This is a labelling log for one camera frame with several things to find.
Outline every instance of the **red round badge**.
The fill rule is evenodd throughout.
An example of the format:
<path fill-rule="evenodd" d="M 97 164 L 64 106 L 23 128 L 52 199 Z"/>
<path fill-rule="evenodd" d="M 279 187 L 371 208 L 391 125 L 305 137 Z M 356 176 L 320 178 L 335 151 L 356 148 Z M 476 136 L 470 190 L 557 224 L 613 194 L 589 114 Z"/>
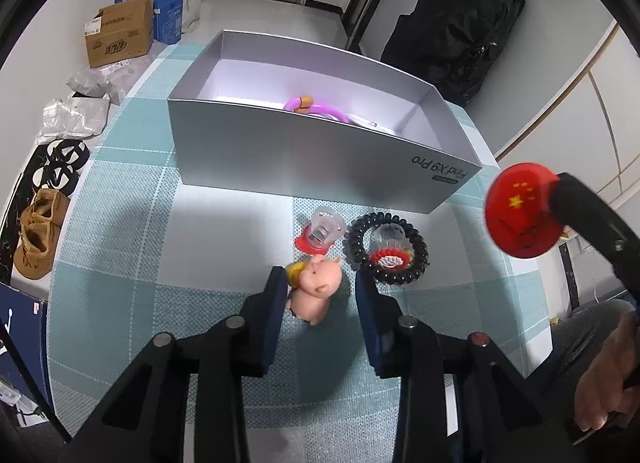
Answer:
<path fill-rule="evenodd" d="M 500 250 L 529 259 L 550 250 L 564 225 L 549 208 L 558 176 L 539 164 L 516 164 L 494 180 L 484 203 L 489 235 Z"/>

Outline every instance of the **blue box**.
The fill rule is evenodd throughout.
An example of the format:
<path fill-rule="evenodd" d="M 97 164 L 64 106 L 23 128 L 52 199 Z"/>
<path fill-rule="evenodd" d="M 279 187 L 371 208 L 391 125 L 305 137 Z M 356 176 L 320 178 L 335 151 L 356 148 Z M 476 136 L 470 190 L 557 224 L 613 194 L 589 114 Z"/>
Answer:
<path fill-rule="evenodd" d="M 47 369 L 47 302 L 0 283 L 0 318 L 40 392 L 52 405 Z M 31 401 L 36 401 L 1 343 L 0 377 Z"/>
<path fill-rule="evenodd" d="M 127 0 L 114 0 L 119 3 Z M 182 37 L 182 0 L 154 0 L 154 39 L 175 44 Z"/>

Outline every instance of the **silver box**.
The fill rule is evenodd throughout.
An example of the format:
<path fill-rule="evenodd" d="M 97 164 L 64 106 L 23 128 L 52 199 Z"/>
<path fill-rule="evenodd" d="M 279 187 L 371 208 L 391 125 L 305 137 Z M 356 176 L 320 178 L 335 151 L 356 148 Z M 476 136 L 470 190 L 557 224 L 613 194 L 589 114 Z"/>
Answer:
<path fill-rule="evenodd" d="M 300 95 L 391 132 L 282 110 Z M 168 104 L 187 185 L 426 214 L 481 165 L 431 84 L 304 40 L 225 30 Z"/>

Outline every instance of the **screw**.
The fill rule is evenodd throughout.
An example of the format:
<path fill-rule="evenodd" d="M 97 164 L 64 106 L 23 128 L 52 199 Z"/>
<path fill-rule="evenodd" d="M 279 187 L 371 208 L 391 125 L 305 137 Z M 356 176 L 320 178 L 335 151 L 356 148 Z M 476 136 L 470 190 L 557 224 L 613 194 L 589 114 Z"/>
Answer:
<path fill-rule="evenodd" d="M 154 337 L 154 346 L 156 346 L 157 348 L 164 347 L 170 343 L 171 343 L 171 335 L 169 335 L 168 333 L 158 333 Z"/>
<path fill-rule="evenodd" d="M 412 317 L 411 315 L 402 315 L 401 317 L 398 318 L 398 325 L 401 328 L 411 329 L 411 328 L 415 328 L 417 324 L 418 324 L 418 319 L 415 317 Z"/>
<path fill-rule="evenodd" d="M 491 344 L 491 339 L 489 338 L 489 335 L 479 331 L 477 333 L 471 334 L 471 342 L 473 342 L 476 346 L 486 348 L 489 344 Z"/>
<path fill-rule="evenodd" d="M 241 315 L 232 315 L 225 320 L 225 326 L 229 329 L 239 329 L 244 326 L 244 317 Z"/>

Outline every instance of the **teal plaid tablecloth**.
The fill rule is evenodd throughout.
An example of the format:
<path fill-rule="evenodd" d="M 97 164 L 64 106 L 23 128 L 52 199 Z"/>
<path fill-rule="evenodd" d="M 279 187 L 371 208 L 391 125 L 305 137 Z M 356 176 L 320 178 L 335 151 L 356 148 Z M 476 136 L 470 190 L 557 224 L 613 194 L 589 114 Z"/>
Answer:
<path fill-rule="evenodd" d="M 272 265 L 297 258 L 293 238 L 319 204 L 347 221 L 372 210 L 183 185 L 166 98 L 201 50 L 168 47 L 132 89 L 66 219 L 48 354 L 56 412 L 72 433 L 154 333 L 205 331 L 261 291 Z M 383 291 L 439 332 L 486 331 L 527 375 L 550 350 L 537 264 L 504 255 L 489 239 L 482 205 L 498 167 L 466 113 L 452 109 L 484 167 L 430 215 L 399 212 L 424 235 L 431 266 L 417 283 Z M 341 250 L 334 245 L 330 255 Z M 377 379 L 367 363 L 353 280 L 346 266 L 315 329 L 285 314 L 269 375 L 245 381 L 254 462 L 390 460 L 399 382 Z"/>

